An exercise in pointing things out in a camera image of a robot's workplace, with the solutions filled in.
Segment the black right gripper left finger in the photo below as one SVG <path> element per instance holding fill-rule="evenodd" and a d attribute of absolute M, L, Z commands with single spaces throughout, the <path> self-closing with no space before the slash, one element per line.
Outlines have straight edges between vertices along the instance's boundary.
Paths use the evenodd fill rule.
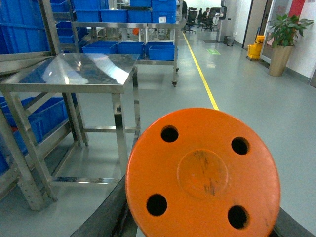
<path fill-rule="evenodd" d="M 71 236 L 135 237 L 137 225 L 127 204 L 125 177 L 122 177 L 101 205 Z"/>

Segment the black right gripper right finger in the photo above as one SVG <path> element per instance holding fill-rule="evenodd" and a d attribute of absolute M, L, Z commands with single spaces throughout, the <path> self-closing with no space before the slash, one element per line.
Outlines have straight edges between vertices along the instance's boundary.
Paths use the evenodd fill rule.
<path fill-rule="evenodd" d="M 284 209 L 279 209 L 272 237 L 315 237 L 310 231 L 294 220 Z"/>

